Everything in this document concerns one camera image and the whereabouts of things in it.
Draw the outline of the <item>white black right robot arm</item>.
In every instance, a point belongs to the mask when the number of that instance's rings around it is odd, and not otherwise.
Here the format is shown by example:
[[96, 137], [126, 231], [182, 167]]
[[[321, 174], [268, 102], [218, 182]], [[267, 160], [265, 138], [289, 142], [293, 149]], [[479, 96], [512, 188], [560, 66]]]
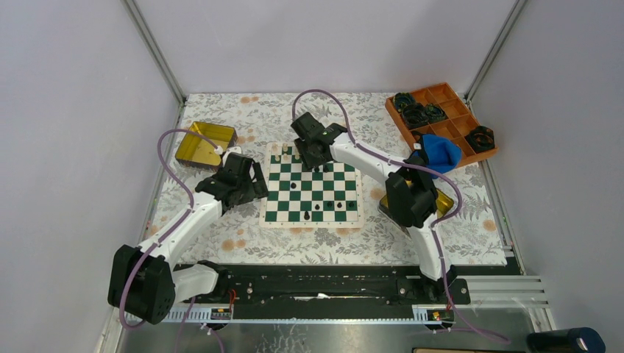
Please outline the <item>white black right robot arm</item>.
[[295, 118], [291, 128], [306, 169], [330, 162], [345, 163], [384, 184], [390, 218], [408, 230], [419, 258], [423, 296], [439, 303], [451, 293], [449, 275], [453, 267], [445, 259], [444, 247], [433, 231], [437, 217], [438, 191], [430, 172], [417, 157], [401, 160], [351, 139], [339, 124], [323, 126], [310, 113]]

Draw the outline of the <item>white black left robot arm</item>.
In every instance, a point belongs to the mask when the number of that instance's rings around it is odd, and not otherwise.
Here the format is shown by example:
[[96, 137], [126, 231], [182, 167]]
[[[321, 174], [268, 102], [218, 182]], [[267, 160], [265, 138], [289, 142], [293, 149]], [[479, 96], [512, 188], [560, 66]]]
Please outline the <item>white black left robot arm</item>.
[[232, 208], [263, 199], [268, 188], [259, 162], [238, 149], [225, 154], [216, 173], [200, 181], [164, 233], [137, 246], [121, 246], [114, 255], [107, 294], [120, 317], [131, 314], [142, 322], [160, 323], [178, 302], [203, 295], [220, 302], [228, 292], [225, 272], [201, 260], [177, 270], [182, 254], [208, 227]]

